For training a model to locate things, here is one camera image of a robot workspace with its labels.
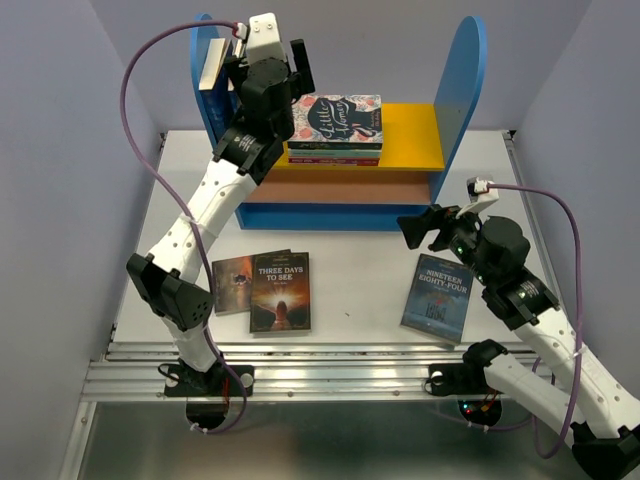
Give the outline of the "Animal Farm book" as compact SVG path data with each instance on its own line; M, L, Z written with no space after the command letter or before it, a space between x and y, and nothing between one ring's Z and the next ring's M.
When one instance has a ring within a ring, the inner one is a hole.
M226 94L228 103L227 116L229 118L231 118L237 112L240 106L240 99L234 83L234 80L239 79L241 67L243 66L243 57L240 53L237 52L237 50L240 48L240 44L234 44L232 41L230 41L227 47L226 54L224 56L224 62L222 66L222 73L225 77L225 80L223 81L223 92Z

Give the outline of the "Jane Eyre blue book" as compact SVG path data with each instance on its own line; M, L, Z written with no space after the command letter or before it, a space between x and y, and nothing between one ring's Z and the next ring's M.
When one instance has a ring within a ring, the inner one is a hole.
M231 53L231 47L229 39L210 40L199 80L199 94L204 105L205 119L211 130L213 145L222 138L234 114L229 79L224 70L224 61Z

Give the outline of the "Three Days To See book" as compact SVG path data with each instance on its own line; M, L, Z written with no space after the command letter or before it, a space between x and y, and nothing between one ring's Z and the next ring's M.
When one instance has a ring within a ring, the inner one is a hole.
M256 256L249 331L279 334L310 330L309 254L281 251Z

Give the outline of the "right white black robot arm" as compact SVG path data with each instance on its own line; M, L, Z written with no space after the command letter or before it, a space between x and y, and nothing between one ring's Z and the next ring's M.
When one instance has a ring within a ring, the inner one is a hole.
M483 286L482 299L526 343L559 381L554 386L519 363L494 340L471 345L461 362L439 365L435 396L472 395L490 389L511 397L556 433L592 479L622 479L639 465L639 401L579 342L559 301L525 266L529 241L511 219L481 221L458 206L432 205L397 223L416 249L436 231L429 248L449 250Z

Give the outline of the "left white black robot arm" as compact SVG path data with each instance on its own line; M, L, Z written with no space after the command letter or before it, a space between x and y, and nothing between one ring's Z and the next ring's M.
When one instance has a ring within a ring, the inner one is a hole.
M193 196L179 203L181 215L146 255L134 254L126 265L140 297L165 323L180 360L190 368L188 382L202 394L221 386L224 361L207 326L215 290L198 286L198 276L210 273L209 249L283 155L294 133L293 104L315 90L303 40L292 41L291 48L291 59L259 59L250 47L244 59L226 61L240 107Z

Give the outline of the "green spine book in stack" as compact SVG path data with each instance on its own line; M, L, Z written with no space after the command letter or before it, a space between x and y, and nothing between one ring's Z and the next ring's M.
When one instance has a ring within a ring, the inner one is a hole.
M300 149L289 148L288 155L295 158L364 158L379 159L381 150L359 150L359 149Z

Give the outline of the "red spine book in stack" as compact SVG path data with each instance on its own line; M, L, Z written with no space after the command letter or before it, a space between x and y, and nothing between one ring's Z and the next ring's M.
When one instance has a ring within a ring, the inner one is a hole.
M330 165L330 166L357 166L377 167L379 158L355 158L355 157L289 157L289 164L296 165Z

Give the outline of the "Little Women floral book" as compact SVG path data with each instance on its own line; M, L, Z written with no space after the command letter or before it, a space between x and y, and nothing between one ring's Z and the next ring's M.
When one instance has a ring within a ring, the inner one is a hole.
M383 146L380 95L302 96L292 107L291 149L381 150Z

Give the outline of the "Nineteen Eighty-Four blue book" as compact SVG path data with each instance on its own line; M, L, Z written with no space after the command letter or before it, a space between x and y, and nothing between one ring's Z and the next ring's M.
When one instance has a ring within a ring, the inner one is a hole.
M400 325L441 342L459 345L473 280L471 271L464 265L421 254Z

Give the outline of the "blue yellow wooden bookshelf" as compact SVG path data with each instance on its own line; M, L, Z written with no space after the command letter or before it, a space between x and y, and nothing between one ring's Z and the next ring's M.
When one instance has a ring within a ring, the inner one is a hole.
M236 218L243 229L395 231L435 200L475 111L487 57L483 21L460 23L431 104L385 103L377 167L289 164L288 149Z

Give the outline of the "dark brown book underneath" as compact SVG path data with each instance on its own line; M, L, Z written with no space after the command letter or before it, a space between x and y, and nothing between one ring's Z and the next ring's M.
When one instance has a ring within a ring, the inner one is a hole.
M215 293L214 310L217 315L250 312L252 310L253 268L258 257L290 253L279 250L260 254L217 260L212 263Z

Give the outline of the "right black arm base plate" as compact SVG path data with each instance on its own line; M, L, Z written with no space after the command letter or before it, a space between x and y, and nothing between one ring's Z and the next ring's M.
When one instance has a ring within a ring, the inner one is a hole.
M502 395L511 394L515 391L515 375L523 381L529 381L530 378L534 378L534 373L518 362L508 361L499 363L493 360L485 365L467 362L431 364L427 369L426 378L422 381L422 390L435 397L472 396L491 391L497 391ZM489 370L494 374L511 375L512 379L487 382Z

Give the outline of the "aluminium rail frame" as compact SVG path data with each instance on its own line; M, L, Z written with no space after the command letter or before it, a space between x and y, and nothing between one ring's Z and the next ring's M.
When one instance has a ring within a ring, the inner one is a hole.
M460 422L453 398L422 382L444 347L400 326L417 262L393 232L225 227L214 258L277 249L311 263L312 329L252 335L244 314L214 335L256 383L243 419L222 435L192 431L186 403L164 393L176 351L161 321L126 285L105 354L88 368L61 475L65 479L580 479L569 450L544 460L524 410L503 405L500 429Z

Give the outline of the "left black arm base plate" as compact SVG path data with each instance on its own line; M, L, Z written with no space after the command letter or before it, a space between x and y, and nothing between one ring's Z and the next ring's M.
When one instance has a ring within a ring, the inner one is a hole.
M163 395L169 398L242 397L253 394L255 369L251 365L233 365L235 378L216 363L207 372L199 372L183 362L161 363L158 373L164 378Z

